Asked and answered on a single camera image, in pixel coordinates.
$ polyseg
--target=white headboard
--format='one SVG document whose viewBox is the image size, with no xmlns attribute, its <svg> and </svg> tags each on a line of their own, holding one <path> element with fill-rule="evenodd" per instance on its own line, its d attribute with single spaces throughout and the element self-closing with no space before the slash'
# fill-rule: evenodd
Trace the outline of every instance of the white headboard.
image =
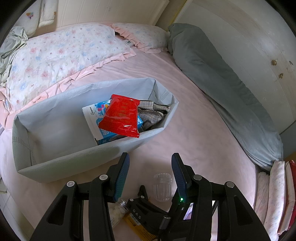
<svg viewBox="0 0 296 241">
<path fill-rule="evenodd" d="M 54 23 L 38 28 L 35 36 L 86 22 L 155 25 L 168 3 L 169 0 L 59 0 Z"/>
</svg>

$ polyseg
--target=gray fabric storage bin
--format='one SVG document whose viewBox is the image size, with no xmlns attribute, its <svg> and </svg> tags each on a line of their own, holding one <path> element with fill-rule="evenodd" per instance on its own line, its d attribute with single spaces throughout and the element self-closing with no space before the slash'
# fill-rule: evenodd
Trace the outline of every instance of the gray fabric storage bin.
<svg viewBox="0 0 296 241">
<path fill-rule="evenodd" d="M 152 100 L 171 106 L 171 110 L 154 129 L 141 133 L 140 138 L 125 137 L 98 146 L 81 109 L 109 100 L 112 94 Z M 177 106 L 172 93 L 153 78 L 98 82 L 48 98 L 14 119 L 12 148 L 17 172 L 48 183 L 95 168 L 163 131 Z"/>
</svg>

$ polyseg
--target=plaid fabric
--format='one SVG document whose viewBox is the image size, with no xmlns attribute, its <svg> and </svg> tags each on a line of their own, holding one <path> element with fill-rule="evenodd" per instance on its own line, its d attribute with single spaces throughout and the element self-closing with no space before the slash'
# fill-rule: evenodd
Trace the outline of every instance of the plaid fabric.
<svg viewBox="0 0 296 241">
<path fill-rule="evenodd" d="M 141 100 L 138 106 L 138 114 L 143 121 L 144 131 L 160 122 L 170 111 L 167 105 L 156 104 L 153 101 Z"/>
</svg>

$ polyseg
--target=metal screw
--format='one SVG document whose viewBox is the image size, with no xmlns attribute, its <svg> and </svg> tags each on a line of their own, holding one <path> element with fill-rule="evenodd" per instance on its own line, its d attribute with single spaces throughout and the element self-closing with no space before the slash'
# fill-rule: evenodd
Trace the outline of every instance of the metal screw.
<svg viewBox="0 0 296 241">
<path fill-rule="evenodd" d="M 227 182 L 226 186 L 229 188 L 233 188 L 234 187 L 234 183 L 233 182 Z"/>
<path fill-rule="evenodd" d="M 69 181 L 69 182 L 67 182 L 67 186 L 68 187 L 72 187 L 72 186 L 74 186 L 75 185 L 75 182 L 74 181 Z"/>
<path fill-rule="evenodd" d="M 104 181 L 108 178 L 108 176 L 106 174 L 103 174 L 99 178 L 100 178 L 100 180 Z"/>
<path fill-rule="evenodd" d="M 196 175 L 193 176 L 193 179 L 195 179 L 196 181 L 200 181 L 202 179 L 202 176 L 196 174 Z"/>
</svg>

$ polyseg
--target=clear plastic container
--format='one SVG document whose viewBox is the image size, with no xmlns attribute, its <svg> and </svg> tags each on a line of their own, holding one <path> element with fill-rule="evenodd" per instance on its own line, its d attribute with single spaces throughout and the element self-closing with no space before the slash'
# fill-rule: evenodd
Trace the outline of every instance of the clear plastic container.
<svg viewBox="0 0 296 241">
<path fill-rule="evenodd" d="M 108 203 L 110 221 L 112 228 L 119 224 L 123 216 L 128 212 L 126 208 L 126 201 L 118 199 L 116 203 Z"/>
<path fill-rule="evenodd" d="M 168 201 L 172 196 L 172 176 L 168 173 L 155 174 L 153 189 L 157 201 Z"/>
</svg>

